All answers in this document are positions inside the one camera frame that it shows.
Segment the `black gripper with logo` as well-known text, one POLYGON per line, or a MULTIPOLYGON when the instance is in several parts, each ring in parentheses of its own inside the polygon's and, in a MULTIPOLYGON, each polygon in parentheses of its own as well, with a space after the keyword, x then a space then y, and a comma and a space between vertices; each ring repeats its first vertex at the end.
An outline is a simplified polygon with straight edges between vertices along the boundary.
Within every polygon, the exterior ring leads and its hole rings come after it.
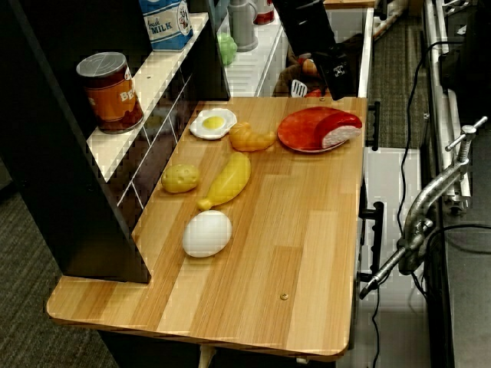
POLYGON ((316 41, 312 47, 312 57, 321 78, 321 92, 329 92, 333 100, 357 97, 354 85, 352 62, 345 43, 325 43, 316 41))

